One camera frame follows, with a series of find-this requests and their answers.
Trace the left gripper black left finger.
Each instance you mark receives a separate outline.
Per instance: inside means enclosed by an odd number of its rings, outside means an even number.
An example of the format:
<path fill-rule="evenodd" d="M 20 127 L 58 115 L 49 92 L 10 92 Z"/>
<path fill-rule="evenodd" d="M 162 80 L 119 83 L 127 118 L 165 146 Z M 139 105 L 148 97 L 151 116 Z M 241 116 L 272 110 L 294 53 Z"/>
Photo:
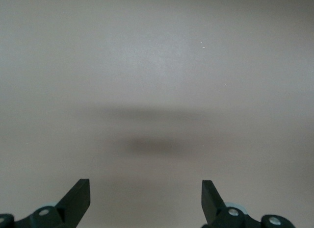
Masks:
<path fill-rule="evenodd" d="M 75 228 L 90 206 L 90 180 L 79 179 L 54 206 L 44 206 L 16 221 L 12 214 L 0 215 L 2 228 Z"/>

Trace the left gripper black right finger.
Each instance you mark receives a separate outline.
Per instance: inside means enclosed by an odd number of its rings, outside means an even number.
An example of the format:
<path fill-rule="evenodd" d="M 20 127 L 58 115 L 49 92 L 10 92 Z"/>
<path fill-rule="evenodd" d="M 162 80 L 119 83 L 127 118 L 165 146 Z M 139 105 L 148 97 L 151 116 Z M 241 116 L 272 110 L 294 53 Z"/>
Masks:
<path fill-rule="evenodd" d="M 227 205 L 211 180 L 202 181 L 201 205 L 207 223 L 205 228 L 293 228 L 288 219 L 267 214 L 260 221 L 234 204 Z"/>

